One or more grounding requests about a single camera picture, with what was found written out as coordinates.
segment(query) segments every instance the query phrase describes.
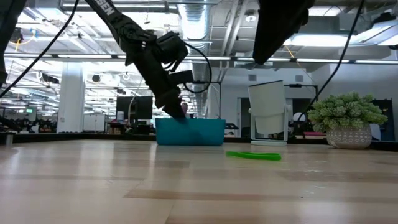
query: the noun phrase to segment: green toy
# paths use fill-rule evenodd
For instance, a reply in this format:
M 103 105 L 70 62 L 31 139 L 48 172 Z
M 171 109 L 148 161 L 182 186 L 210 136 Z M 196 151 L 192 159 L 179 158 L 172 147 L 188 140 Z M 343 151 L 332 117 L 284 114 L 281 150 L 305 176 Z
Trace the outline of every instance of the green toy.
M 279 161 L 282 159 L 279 153 L 255 153 L 255 152 L 234 152 L 227 151 L 227 156 L 236 156 L 245 159 L 266 159 L 272 161 Z

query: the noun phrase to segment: potted plant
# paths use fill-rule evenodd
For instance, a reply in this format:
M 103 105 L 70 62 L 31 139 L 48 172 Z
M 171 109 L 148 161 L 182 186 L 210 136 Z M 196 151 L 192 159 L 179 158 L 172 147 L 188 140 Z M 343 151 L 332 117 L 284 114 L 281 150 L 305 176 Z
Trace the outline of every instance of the potted plant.
M 364 149 L 372 140 L 370 124 L 383 124 L 387 116 L 373 105 L 372 95 L 356 92 L 328 98 L 313 104 L 308 118 L 314 131 L 326 132 L 329 145 L 342 149 Z

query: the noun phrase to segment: pillar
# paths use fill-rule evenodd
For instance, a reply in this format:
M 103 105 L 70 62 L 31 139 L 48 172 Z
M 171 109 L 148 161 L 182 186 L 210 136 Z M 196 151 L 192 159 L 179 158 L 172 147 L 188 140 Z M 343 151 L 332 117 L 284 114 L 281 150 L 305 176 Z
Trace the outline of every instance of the pillar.
M 64 62 L 57 132 L 82 132 L 85 109 L 86 75 L 83 64 Z

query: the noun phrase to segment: ceiling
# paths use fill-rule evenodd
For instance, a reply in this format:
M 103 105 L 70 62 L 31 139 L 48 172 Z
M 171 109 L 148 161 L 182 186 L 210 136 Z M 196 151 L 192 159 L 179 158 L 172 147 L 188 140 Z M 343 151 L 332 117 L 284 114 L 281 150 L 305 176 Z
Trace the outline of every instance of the ceiling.
M 189 2 L 189 0 L 179 0 L 178 2 Z M 71 4 L 74 1 L 64 0 L 64 5 Z M 139 4 L 134 4 L 134 1 L 128 1 L 132 4 L 131 7 L 120 7 L 121 11 L 124 11 L 125 15 L 136 21 L 141 27 L 145 29 L 156 30 L 157 35 L 163 35 L 168 31 L 174 31 L 182 33 L 181 18 L 180 15 L 172 13 L 160 13 L 150 12 L 148 8 L 155 6 L 162 7 L 162 2 L 145 2 L 147 5 L 139 1 Z M 369 25 L 369 20 L 373 19 L 374 16 L 379 14 L 380 9 L 392 9 L 397 3 L 396 0 L 391 1 L 366 1 L 366 14 L 363 14 L 359 24 L 357 26 L 358 32 L 364 31 Z M 114 0 L 114 3 L 125 4 L 125 0 Z M 174 9 L 173 1 L 169 1 L 170 8 Z M 210 50 L 208 55 L 218 56 L 221 53 L 224 37 L 227 31 L 228 21 L 233 19 L 231 16 L 231 8 L 233 6 L 232 0 L 223 0 L 218 4 L 211 5 L 210 9 L 210 33 L 203 42 L 210 43 Z M 352 23 L 350 20 L 353 18 L 355 6 L 359 3 L 358 0 L 328 0 L 328 1 L 316 1 L 315 7 L 310 11 L 311 18 L 314 23 L 320 20 L 320 16 L 325 15 L 324 20 L 330 22 L 338 22 L 341 30 L 349 29 L 349 24 Z M 137 10 L 136 6 L 140 6 L 140 12 L 131 12 L 132 8 Z M 242 2 L 239 2 L 239 9 L 242 7 Z M 22 28 L 22 34 L 24 40 L 21 44 L 17 45 L 10 43 L 7 52 L 20 53 L 20 54 L 34 54 L 43 51 L 43 49 L 53 39 L 55 34 L 59 31 L 63 23 L 68 19 L 69 12 L 68 7 L 64 7 L 66 11 L 50 8 L 35 8 L 28 7 L 24 10 L 22 15 L 19 17 L 18 27 Z M 246 9 L 258 9 L 257 1 L 248 1 Z M 235 17 L 233 22 L 233 29 L 238 26 L 238 16 Z M 245 19 L 241 21 L 238 29 L 237 37 L 235 38 L 234 44 L 231 49 L 231 55 L 238 53 L 250 54 L 254 46 L 254 37 L 256 34 L 257 22 L 248 22 Z M 300 58 L 338 58 L 341 53 L 340 47 L 309 47 L 309 46 L 297 46 L 288 45 L 278 50 L 274 57 L 294 57 Z M 350 47 L 347 52 L 347 58 L 355 59 L 380 59 L 387 57 L 389 49 L 387 47 L 381 47 L 377 45 L 362 46 L 362 47 Z M 79 8 L 76 12 L 72 23 L 67 27 L 66 31 L 61 35 L 60 38 L 54 43 L 48 54 L 123 54 L 114 41 L 109 29 L 105 23 L 99 19 L 99 17 L 89 9 L 84 7 Z M 28 66 L 32 61 L 26 59 L 6 59 L 6 68 L 9 72 L 8 83 L 12 83 L 16 77 Z M 114 115 L 115 114 L 115 102 L 117 96 L 121 96 L 116 92 L 116 89 L 106 89 L 108 86 L 118 86 L 120 89 L 125 90 L 126 95 L 132 95 L 135 92 L 137 95 L 146 96 L 151 95 L 150 90 L 142 83 L 139 90 L 135 90 L 141 82 L 141 76 L 138 73 L 134 65 L 128 67 L 124 66 L 122 62 L 84 62 L 85 73 L 87 74 L 87 90 L 85 93 L 86 99 L 86 113 L 105 113 Z M 219 68 L 218 63 L 215 65 L 213 73 L 218 74 Z M 268 69 L 255 70 L 248 72 L 244 69 L 234 68 L 233 63 L 229 65 L 228 72 L 224 78 L 224 84 L 237 85 L 245 83 L 249 74 L 268 74 L 268 76 L 280 75 L 283 79 L 294 80 L 294 76 L 301 74 L 306 76 L 306 72 L 314 71 L 319 65 L 314 64 L 303 64 L 303 71 L 295 63 L 275 63 Z M 27 105 L 32 102 L 50 102 L 51 110 L 48 108 L 42 108 L 43 114 L 49 115 L 50 113 L 56 113 L 58 108 L 58 100 L 60 86 L 51 84 L 51 88 L 44 88 L 49 86 L 48 83 L 40 80 L 42 74 L 50 75 L 51 77 L 57 78 L 62 81 L 62 62 L 60 61 L 39 61 L 33 69 L 23 78 L 18 85 L 21 88 L 15 88 L 13 91 L 6 96 L 8 100 L 3 100 L 1 103 L 3 106 L 11 107 L 13 105 Z M 182 63 L 179 70 L 192 69 L 191 63 Z M 94 82 L 92 80 L 93 75 L 100 75 L 101 81 Z M 182 96 L 185 101 L 190 105 L 190 112 L 196 113 L 198 111 L 198 105 L 194 95 L 188 91 L 182 91 Z M 156 110 L 155 114 L 164 116 L 165 114 L 161 110 Z

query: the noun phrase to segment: teal plastic bin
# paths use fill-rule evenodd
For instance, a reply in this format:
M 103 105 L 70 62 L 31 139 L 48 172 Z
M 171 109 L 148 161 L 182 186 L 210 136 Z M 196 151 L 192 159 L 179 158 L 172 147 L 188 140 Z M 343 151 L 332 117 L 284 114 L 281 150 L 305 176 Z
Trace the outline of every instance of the teal plastic bin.
M 220 146 L 225 120 L 157 118 L 156 141 L 162 146 Z

